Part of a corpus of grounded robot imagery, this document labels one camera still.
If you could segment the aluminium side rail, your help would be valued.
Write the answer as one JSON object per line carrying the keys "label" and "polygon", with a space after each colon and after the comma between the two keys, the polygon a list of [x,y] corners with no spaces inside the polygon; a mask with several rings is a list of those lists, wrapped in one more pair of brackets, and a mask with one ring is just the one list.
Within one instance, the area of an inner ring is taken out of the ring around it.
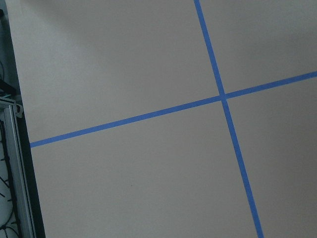
{"label": "aluminium side rail", "polygon": [[0,236],[35,238],[14,100],[0,99]]}

